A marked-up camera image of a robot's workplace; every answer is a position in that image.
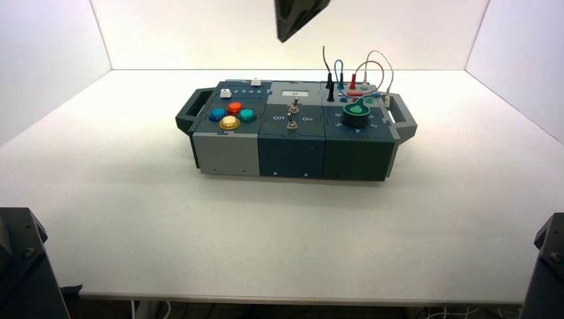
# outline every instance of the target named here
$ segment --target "blue button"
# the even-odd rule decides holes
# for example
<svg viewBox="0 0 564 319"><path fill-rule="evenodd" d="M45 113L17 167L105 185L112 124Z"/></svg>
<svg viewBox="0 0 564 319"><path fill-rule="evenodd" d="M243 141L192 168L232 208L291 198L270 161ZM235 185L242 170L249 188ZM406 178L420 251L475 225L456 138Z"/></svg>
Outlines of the blue button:
<svg viewBox="0 0 564 319"><path fill-rule="evenodd" d="M210 114L210 120L214 122L219 122L223 117L227 115L227 112L223 108L214 108Z"/></svg>

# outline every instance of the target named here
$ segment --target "white wall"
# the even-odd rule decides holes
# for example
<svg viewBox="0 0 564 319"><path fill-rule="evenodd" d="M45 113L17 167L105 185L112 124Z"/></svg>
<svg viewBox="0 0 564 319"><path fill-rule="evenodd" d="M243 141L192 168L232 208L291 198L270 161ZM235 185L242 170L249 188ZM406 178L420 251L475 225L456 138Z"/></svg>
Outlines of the white wall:
<svg viewBox="0 0 564 319"><path fill-rule="evenodd" d="M467 70L564 142L564 1L491 0Z"/></svg>
<svg viewBox="0 0 564 319"><path fill-rule="evenodd" d="M464 69L488 0L332 0L285 44L274 0L92 0L116 69L355 67L369 49L399 69Z"/></svg>
<svg viewBox="0 0 564 319"><path fill-rule="evenodd" d="M1 0L0 146L109 70L88 0Z"/></svg>

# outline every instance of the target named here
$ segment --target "teal button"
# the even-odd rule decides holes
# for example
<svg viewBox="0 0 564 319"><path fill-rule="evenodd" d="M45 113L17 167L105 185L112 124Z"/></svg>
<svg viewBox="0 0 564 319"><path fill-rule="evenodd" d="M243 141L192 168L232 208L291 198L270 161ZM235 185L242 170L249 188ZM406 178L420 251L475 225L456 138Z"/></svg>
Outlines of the teal button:
<svg viewBox="0 0 564 319"><path fill-rule="evenodd" d="M241 122L252 122L257 119L255 111L250 108L244 108L239 112L239 119Z"/></svg>

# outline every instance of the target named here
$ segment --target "handle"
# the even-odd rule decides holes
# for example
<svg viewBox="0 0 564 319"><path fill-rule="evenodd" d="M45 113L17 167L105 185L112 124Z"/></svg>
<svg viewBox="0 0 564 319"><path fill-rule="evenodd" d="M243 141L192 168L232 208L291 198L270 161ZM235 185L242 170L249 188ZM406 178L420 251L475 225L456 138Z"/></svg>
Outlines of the handle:
<svg viewBox="0 0 564 319"><path fill-rule="evenodd" d="M199 88L188 99L180 112L176 115L176 126L190 135L190 127L198 119L198 113L206 105L215 88Z"/></svg>
<svg viewBox="0 0 564 319"><path fill-rule="evenodd" d="M400 144L412 138L417 130L417 123L399 94L390 94L390 113L395 120L392 126L400 134Z"/></svg>

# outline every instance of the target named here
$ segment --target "black knob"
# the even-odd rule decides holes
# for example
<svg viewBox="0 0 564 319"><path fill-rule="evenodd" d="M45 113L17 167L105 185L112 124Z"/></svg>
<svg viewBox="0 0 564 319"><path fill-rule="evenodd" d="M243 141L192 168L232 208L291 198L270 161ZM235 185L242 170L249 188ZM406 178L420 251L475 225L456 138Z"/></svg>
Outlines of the black knob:
<svg viewBox="0 0 564 319"><path fill-rule="evenodd" d="M364 105L364 99L359 98L352 104L343 106L342 122L352 128L363 128L368 125L370 108Z"/></svg>

